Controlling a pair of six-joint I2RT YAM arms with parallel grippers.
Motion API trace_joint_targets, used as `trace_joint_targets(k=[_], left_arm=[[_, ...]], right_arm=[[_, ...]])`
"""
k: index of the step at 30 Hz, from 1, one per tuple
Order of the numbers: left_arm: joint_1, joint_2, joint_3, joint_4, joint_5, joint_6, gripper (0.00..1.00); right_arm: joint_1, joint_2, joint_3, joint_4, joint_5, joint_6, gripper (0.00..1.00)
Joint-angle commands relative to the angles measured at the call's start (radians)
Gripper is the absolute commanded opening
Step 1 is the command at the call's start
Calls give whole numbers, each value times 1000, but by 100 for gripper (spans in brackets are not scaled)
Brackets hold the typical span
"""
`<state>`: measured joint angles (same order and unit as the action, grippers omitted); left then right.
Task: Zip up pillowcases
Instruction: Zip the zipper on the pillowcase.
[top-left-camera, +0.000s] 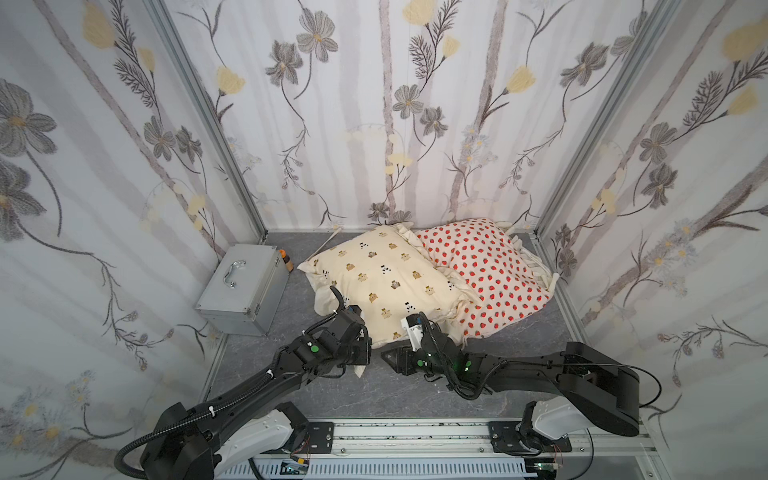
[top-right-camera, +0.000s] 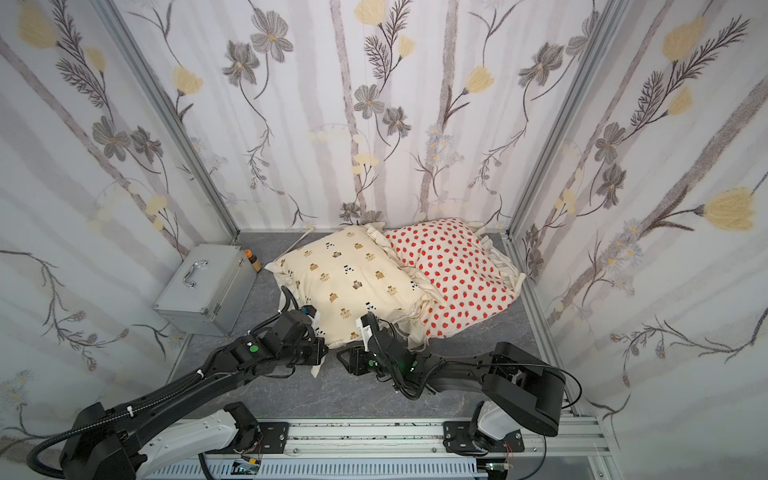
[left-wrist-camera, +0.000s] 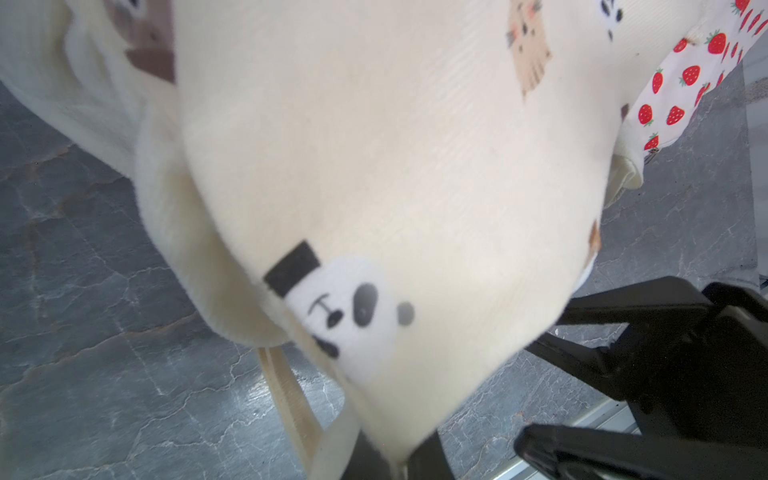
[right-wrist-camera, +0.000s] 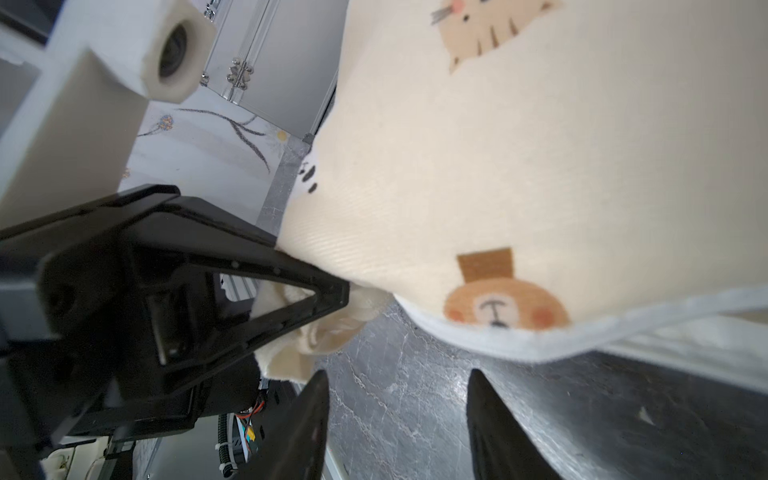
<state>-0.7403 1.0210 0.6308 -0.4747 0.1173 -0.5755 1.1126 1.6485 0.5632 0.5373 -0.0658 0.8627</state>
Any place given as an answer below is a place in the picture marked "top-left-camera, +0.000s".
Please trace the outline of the strawberry print ruffled pillow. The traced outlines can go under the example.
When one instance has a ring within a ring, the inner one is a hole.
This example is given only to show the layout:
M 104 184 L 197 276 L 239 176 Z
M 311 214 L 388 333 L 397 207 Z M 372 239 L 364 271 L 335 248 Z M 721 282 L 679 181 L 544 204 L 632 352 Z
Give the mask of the strawberry print ruffled pillow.
M 467 293 L 444 327 L 457 344 L 492 336 L 541 311 L 554 296 L 560 275 L 505 223 L 473 218 L 424 230 L 399 229 Z

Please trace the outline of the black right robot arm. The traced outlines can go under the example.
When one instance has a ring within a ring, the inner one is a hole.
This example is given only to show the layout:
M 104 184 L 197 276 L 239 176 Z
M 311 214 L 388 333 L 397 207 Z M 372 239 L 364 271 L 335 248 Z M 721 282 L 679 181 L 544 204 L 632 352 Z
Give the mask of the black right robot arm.
M 591 425 L 623 437 L 640 430 L 640 367 L 622 364 L 581 343 L 534 357 L 499 357 L 459 348 L 422 313 L 406 319 L 408 345 L 392 346 L 381 358 L 404 376 L 441 377 L 459 397 L 474 401 L 486 392 L 528 391 L 562 399 L 526 409 L 524 428 L 555 440 Z

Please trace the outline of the cream animal print pillow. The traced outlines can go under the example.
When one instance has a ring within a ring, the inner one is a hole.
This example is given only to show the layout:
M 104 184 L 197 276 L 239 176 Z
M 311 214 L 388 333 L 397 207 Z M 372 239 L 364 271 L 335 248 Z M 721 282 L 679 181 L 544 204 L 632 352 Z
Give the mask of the cream animal print pillow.
M 345 304 L 362 310 L 375 349 L 404 339 L 401 321 L 419 312 L 455 344 L 463 343 L 459 314 L 476 295 L 458 274 L 436 267 L 407 226 L 378 226 L 314 255 L 298 269 L 315 292 L 318 314 L 337 306 L 332 288 Z

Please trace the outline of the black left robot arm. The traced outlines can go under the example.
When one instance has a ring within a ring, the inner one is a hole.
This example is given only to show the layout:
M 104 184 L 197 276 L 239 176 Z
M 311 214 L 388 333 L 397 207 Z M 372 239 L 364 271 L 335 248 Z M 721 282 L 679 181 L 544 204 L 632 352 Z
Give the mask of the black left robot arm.
M 134 479 L 212 479 L 225 442 L 258 413 L 336 368 L 368 364 L 371 345 L 361 309 L 340 306 L 231 390 L 189 409 L 166 409 L 152 432 L 118 450 L 114 467 Z

